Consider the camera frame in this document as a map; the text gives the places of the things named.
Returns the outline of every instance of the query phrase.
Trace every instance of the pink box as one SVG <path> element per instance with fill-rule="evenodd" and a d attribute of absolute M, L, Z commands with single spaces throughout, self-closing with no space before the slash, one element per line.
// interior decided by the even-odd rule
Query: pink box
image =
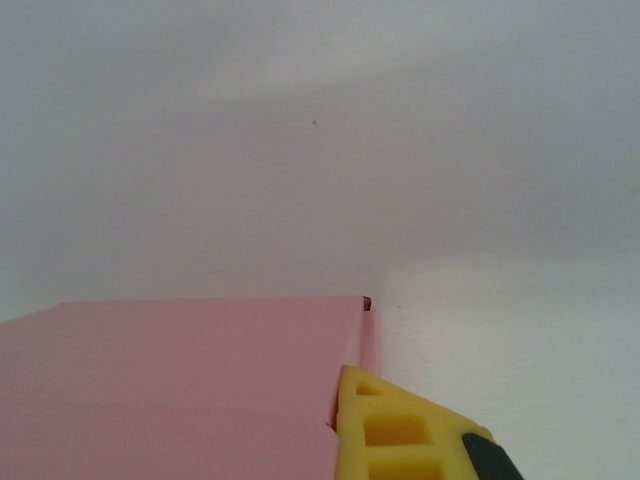
<path fill-rule="evenodd" d="M 363 297 L 62 304 L 0 325 L 2 478 L 333 478 Z"/>

